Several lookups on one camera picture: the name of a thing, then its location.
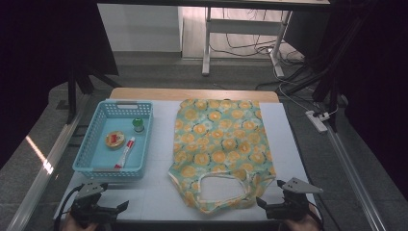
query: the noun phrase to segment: blue plastic basket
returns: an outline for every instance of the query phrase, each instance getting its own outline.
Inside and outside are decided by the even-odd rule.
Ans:
[[[143,119],[144,131],[137,133],[132,121]],[[144,101],[105,100],[98,104],[85,138],[81,144],[72,168],[88,178],[103,182],[126,182],[137,180],[144,175],[146,154],[153,122],[153,105]],[[113,131],[125,135],[125,143],[119,149],[105,144],[106,136]],[[136,138],[123,168],[114,168],[123,153],[126,142]]]

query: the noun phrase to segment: desk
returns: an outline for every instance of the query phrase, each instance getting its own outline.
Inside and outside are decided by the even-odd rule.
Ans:
[[[307,181],[285,110],[274,92],[120,88],[114,89],[110,98],[118,100],[151,100],[153,102],[154,117],[144,177],[127,184],[113,184],[102,193],[99,200],[99,204],[106,207],[115,207],[121,202],[130,201],[128,209],[117,217],[118,222],[268,221],[265,211],[256,205],[248,209],[224,210],[212,216],[206,216],[183,203],[179,193],[172,185],[167,171],[173,163],[172,146],[175,117],[180,102],[187,98],[259,100],[273,162],[275,163],[277,179],[288,181],[292,177],[297,177]],[[64,196],[74,187],[86,181],[85,176],[75,172]],[[234,185],[225,187],[229,190],[237,190]],[[272,182],[262,198],[268,203],[282,203],[282,195],[282,190],[276,186],[275,182]],[[314,202],[311,194],[308,194],[308,197],[309,200]],[[72,204],[72,201],[73,196],[71,196],[67,205]]]

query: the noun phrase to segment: white wall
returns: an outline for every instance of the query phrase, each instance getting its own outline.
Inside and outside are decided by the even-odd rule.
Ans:
[[[113,51],[181,51],[181,8],[117,4],[98,8]]]

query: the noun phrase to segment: yellow fabric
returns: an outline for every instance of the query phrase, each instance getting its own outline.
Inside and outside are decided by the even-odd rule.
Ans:
[[[190,207],[210,214],[245,208],[275,179],[259,102],[188,99],[181,103],[174,132],[174,163],[168,173]],[[235,178],[244,194],[218,201],[200,199],[204,177]]]

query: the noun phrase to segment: wooden floor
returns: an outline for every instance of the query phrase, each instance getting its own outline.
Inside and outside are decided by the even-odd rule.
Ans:
[[[207,9],[183,7],[182,12],[184,18],[183,58],[201,59],[203,57],[205,44],[205,17]],[[281,14],[281,11],[223,8],[211,9],[212,18],[280,21]],[[269,59],[269,56],[266,54],[256,54],[256,48],[271,46],[274,44],[275,39],[276,37],[273,36],[211,34],[210,46],[213,50],[211,50],[210,55],[212,58]],[[294,49],[287,43],[283,43],[280,51],[283,54],[287,54],[294,51]]]

